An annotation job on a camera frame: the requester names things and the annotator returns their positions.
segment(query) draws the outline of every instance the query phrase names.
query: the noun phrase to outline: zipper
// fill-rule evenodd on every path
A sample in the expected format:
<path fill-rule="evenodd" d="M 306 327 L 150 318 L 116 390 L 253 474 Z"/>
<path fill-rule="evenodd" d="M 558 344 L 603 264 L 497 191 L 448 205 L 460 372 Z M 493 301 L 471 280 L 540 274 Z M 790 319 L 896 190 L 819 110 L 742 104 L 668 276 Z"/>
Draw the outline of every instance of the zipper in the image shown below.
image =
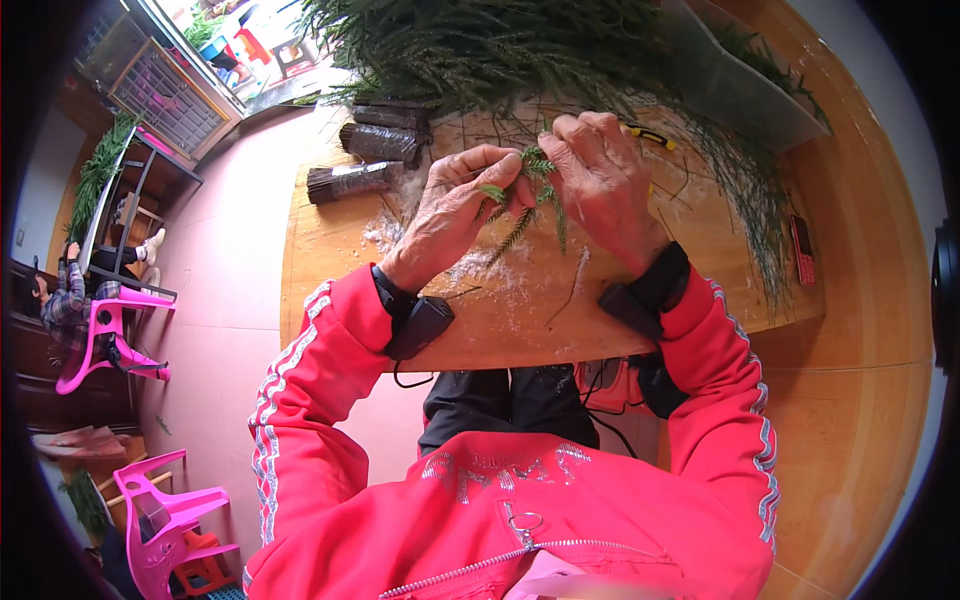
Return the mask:
<path fill-rule="evenodd" d="M 448 571 L 442 575 L 436 575 L 429 579 L 422 579 L 420 581 L 414 582 L 412 584 L 407 584 L 406 586 L 400 586 L 399 588 L 389 589 L 379 595 L 380 598 L 394 598 L 399 595 L 410 593 L 411 591 L 416 591 L 418 589 L 426 588 L 427 586 L 433 586 L 434 584 L 441 584 L 443 582 L 449 581 L 461 575 L 466 575 L 475 570 L 491 566 L 493 564 L 500 564 L 506 561 L 523 556 L 524 554 L 531 552 L 533 550 L 544 550 L 546 548 L 559 548 L 564 546 L 575 546 L 575 545 L 592 545 L 592 546 L 603 546 L 607 548 L 617 548 L 619 550 L 628 550 L 630 552 L 636 552 L 637 554 L 642 554 L 644 556 L 649 556 L 651 558 L 659 559 L 663 558 L 662 554 L 660 556 L 656 554 L 650 554 L 649 552 L 644 552 L 643 550 L 638 550 L 632 546 L 628 546 L 622 543 L 616 543 L 614 541 L 601 541 L 601 540 L 560 540 L 560 541 L 544 541 L 541 543 L 534 543 L 533 537 L 530 534 L 531 529 L 536 529 L 533 527 L 531 529 L 517 529 L 512 525 L 513 519 L 516 516 L 514 514 L 514 506 L 510 502 L 504 502 L 504 507 L 507 510 L 507 523 L 511 524 L 510 528 L 514 530 L 516 536 L 523 543 L 522 548 L 507 552 L 506 554 L 501 554 L 500 556 L 495 556 L 491 559 L 486 559 L 485 561 L 480 561 L 479 563 L 468 564 L 467 566 L 458 568 L 453 571 Z"/>
<path fill-rule="evenodd" d="M 399 596 L 405 593 L 410 593 L 411 591 L 415 591 L 417 589 L 426 588 L 427 586 L 440 584 L 440 583 L 443 583 L 444 581 L 453 579 L 454 577 L 460 577 L 461 575 L 466 575 L 467 573 L 470 573 L 477 569 L 490 566 L 491 564 L 503 563 L 504 561 L 515 559 L 517 557 L 523 556 L 527 552 L 529 552 L 529 550 L 527 550 L 526 547 L 523 547 L 518 550 L 514 550 L 513 552 L 508 552 L 506 554 L 501 554 L 500 556 L 495 556 L 491 559 L 486 559 L 485 561 L 480 561 L 479 563 L 468 564 L 463 568 L 458 568 L 455 571 L 449 571 L 447 573 L 444 573 L 443 575 L 437 575 L 436 577 L 431 577 L 430 579 L 423 579 L 423 580 L 414 582 L 412 584 L 407 584 L 406 586 L 390 589 L 380 594 L 379 597 L 393 598 L 395 596 Z"/>

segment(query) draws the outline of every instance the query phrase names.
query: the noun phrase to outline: wrinkled hand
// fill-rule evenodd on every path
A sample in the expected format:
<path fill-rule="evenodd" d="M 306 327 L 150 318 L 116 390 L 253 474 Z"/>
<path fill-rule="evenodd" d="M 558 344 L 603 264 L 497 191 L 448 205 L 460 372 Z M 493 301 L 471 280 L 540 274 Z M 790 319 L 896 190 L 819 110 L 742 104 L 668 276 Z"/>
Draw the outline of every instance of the wrinkled hand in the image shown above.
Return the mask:
<path fill-rule="evenodd" d="M 550 180 L 566 213 L 590 238 L 641 276 L 670 240 L 647 212 L 651 171 L 610 113 L 561 115 L 538 143 L 557 166 Z"/>
<path fill-rule="evenodd" d="M 403 238 L 378 265 L 394 285 L 416 294 L 435 276 L 453 266 L 469 250 L 496 204 L 487 203 L 480 186 L 506 188 L 523 166 L 519 150 L 484 144 L 447 156 L 430 166 L 420 209 Z M 484 167 L 483 173 L 475 174 Z M 510 209 L 519 214 L 523 206 L 535 206 L 529 182 L 516 187 Z"/>

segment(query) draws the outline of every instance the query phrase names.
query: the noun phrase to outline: white sneaker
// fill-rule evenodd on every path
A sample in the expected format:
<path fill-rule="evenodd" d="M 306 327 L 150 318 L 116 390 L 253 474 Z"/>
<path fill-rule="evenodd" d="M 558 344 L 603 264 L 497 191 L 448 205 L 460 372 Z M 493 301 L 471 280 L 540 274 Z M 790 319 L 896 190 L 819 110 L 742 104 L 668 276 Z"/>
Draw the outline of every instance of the white sneaker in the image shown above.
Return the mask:
<path fill-rule="evenodd" d="M 156 262 L 156 251 L 163 245 L 163 238 L 167 236 L 167 230 L 160 228 L 154 237 L 147 238 L 143 242 L 143 248 L 147 251 L 145 262 L 148 267 L 153 267 Z"/>
<path fill-rule="evenodd" d="M 158 267 L 150 267 L 147 269 L 147 272 L 143 274 L 143 282 L 147 285 L 153 285 L 154 287 L 160 287 L 160 269 Z M 151 296 L 159 297 L 160 294 L 153 290 L 143 290 Z"/>

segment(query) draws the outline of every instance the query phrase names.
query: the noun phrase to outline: metal grille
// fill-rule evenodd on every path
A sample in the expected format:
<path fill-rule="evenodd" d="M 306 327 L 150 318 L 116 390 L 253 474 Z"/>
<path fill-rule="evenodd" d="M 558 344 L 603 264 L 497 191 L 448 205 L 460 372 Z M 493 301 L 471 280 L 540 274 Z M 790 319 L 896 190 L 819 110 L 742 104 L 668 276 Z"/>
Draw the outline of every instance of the metal grille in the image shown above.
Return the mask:
<path fill-rule="evenodd" d="M 110 31 L 113 24 L 116 23 L 117 17 L 121 12 L 120 6 L 115 2 L 105 3 L 103 8 L 106 13 L 100 17 L 96 25 L 86 34 L 84 47 L 77 53 L 76 59 L 79 64 L 86 64 L 86 62 L 90 60 L 90 57 L 93 56 L 93 51 L 96 50 L 100 42 L 104 40 L 104 36 Z"/>
<path fill-rule="evenodd" d="M 147 48 L 113 95 L 161 137 L 192 156 L 225 120 L 159 52 L 153 44 Z"/>

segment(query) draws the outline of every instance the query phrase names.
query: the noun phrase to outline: yellow tool handle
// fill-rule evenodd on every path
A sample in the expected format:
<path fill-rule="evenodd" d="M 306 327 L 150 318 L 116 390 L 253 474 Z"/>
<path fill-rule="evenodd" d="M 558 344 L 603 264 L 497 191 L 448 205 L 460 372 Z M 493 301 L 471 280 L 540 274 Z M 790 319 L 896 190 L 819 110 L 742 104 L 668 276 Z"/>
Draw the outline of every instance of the yellow tool handle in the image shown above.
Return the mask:
<path fill-rule="evenodd" d="M 640 125 L 627 124 L 627 128 L 630 129 L 630 133 L 633 137 L 644 137 L 646 139 L 652 140 L 660 144 L 662 147 L 667 150 L 673 150 L 677 147 L 677 142 L 668 138 L 666 135 L 657 133 L 653 130 L 641 127 Z"/>

